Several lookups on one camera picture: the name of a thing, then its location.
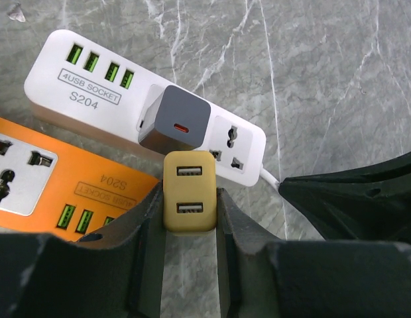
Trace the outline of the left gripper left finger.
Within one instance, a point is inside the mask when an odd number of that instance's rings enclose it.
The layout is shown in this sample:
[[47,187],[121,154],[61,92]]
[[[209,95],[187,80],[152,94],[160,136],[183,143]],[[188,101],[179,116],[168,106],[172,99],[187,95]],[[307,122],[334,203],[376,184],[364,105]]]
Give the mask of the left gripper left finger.
[[0,317],[158,317],[166,233],[156,185],[76,242],[0,233]]

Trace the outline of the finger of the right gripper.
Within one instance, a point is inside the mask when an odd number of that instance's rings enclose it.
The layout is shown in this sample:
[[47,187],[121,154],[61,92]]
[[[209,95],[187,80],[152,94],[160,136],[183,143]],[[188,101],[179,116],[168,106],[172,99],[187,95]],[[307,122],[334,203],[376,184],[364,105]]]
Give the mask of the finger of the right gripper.
[[372,166],[286,178],[278,192],[326,240],[411,244],[411,152]]

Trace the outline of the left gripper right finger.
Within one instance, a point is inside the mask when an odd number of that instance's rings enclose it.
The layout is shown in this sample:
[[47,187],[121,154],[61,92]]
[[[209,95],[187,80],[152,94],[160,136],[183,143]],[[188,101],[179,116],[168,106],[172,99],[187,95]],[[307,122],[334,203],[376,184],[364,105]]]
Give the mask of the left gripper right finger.
[[411,246],[282,240],[217,190],[222,317],[411,317]]

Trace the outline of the orange power strip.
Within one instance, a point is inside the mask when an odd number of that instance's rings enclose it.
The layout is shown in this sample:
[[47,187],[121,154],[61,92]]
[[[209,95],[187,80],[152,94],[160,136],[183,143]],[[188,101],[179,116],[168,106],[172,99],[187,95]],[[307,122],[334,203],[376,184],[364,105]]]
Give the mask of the orange power strip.
[[0,227],[76,241],[140,203],[158,180],[0,117]]

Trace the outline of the yellow plug adapter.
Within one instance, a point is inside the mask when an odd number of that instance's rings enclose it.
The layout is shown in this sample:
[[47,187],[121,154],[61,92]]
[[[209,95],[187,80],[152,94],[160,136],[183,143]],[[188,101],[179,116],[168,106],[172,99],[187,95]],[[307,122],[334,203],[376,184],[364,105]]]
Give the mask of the yellow plug adapter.
[[215,158],[208,151],[174,151],[164,158],[164,211],[167,231],[208,233],[217,223]]

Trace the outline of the grey plug adapter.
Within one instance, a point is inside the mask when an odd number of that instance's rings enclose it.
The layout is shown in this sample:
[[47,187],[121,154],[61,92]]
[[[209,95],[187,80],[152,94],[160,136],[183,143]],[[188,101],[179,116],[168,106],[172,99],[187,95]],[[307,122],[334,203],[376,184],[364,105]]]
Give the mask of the grey plug adapter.
[[211,114],[210,104],[175,85],[167,86],[146,111],[139,144],[166,155],[199,148]]

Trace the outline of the white power strip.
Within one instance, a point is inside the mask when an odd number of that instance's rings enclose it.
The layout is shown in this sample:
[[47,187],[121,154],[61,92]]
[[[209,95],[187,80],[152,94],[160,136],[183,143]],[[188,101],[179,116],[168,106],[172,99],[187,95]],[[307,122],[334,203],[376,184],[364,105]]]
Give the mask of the white power strip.
[[[52,32],[24,83],[35,116],[73,133],[141,156],[164,156],[139,144],[146,111],[175,83],[70,30]],[[264,131],[207,101],[203,144],[219,177],[255,185],[263,173]]]

